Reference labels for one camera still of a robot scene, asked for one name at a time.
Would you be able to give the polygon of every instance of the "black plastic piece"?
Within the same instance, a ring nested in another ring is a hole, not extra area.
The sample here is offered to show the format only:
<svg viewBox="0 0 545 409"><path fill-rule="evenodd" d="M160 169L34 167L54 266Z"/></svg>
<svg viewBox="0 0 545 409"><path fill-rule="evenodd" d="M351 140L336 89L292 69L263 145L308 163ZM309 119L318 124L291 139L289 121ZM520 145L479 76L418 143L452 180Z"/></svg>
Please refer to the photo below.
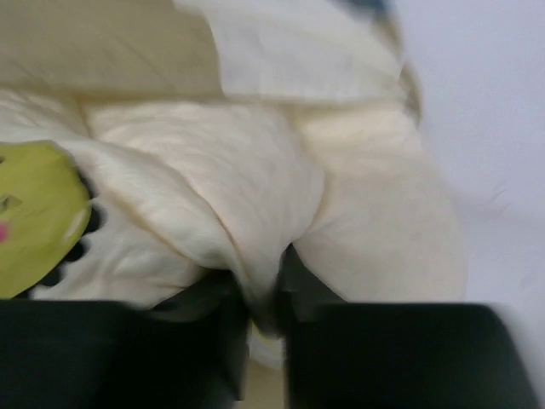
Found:
<svg viewBox="0 0 545 409"><path fill-rule="evenodd" d="M95 205L91 207L91 215L89 217L89 223L83 234L96 232L104 224L104 212L100 211Z"/></svg>
<svg viewBox="0 0 545 409"><path fill-rule="evenodd" d="M511 337L490 308L345 303L293 249L286 263L278 315L290 409L539 407Z"/></svg>
<svg viewBox="0 0 545 409"><path fill-rule="evenodd" d="M147 312L114 302L2 301L0 407L232 407L247 327L228 272Z"/></svg>

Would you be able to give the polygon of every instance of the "crumpled sheet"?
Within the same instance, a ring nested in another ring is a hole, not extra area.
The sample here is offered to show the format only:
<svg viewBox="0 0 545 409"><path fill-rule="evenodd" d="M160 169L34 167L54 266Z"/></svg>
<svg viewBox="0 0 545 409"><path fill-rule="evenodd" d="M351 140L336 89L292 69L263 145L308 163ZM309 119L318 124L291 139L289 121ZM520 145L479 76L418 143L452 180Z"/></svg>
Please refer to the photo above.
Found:
<svg viewBox="0 0 545 409"><path fill-rule="evenodd" d="M230 268L268 329L292 242L349 300L463 296L387 15L296 3L2 1L0 141L56 142L106 210L88 254L33 297L149 307Z"/></svg>

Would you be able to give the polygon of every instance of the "yellow-green object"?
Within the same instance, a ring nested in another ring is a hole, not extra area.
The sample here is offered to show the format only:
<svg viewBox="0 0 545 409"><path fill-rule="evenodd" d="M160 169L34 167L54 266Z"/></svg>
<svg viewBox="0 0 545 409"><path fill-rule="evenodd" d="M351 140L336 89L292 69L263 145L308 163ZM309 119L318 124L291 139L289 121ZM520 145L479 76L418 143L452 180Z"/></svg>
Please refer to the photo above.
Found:
<svg viewBox="0 0 545 409"><path fill-rule="evenodd" d="M52 142L0 143L0 297L35 285L77 243L89 193Z"/></svg>

